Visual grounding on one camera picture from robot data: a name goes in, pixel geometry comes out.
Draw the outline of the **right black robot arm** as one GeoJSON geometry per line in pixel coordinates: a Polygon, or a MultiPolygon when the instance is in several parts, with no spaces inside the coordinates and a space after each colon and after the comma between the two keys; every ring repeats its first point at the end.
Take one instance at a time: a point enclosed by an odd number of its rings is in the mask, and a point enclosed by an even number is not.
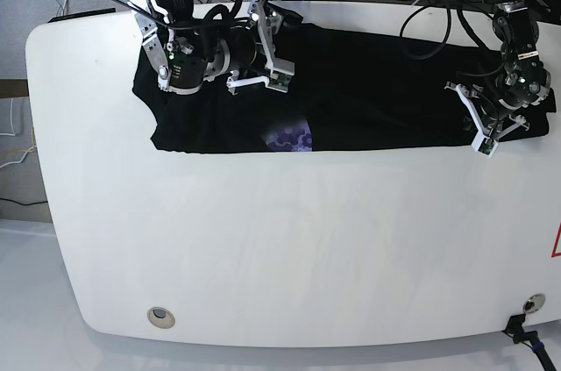
{"type": "Polygon", "coordinates": [[[302,16],[273,0],[251,0],[242,18],[242,3],[217,4],[195,18],[194,0],[125,0],[162,91],[192,95],[218,76],[231,93],[255,84],[288,91],[295,64],[276,55],[273,37],[302,16]]]}

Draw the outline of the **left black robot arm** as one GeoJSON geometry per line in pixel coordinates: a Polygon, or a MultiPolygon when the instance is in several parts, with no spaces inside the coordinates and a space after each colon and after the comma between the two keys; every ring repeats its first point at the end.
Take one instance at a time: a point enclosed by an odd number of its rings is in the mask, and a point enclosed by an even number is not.
{"type": "MultiPolygon", "coordinates": [[[[466,0],[452,6],[442,0],[446,24],[456,15],[465,33],[485,57],[493,55],[471,28],[463,12],[466,0]]],[[[494,33],[502,42],[501,64],[490,72],[467,73],[458,77],[470,86],[453,86],[468,110],[465,118],[456,112],[440,111],[428,117],[418,114],[415,122],[397,142],[398,147],[464,146],[490,154],[501,141],[543,137],[550,131],[548,114],[554,112],[550,95],[550,72],[539,59],[536,43],[539,30],[529,14],[528,0],[482,0],[497,7],[494,33]]]]}

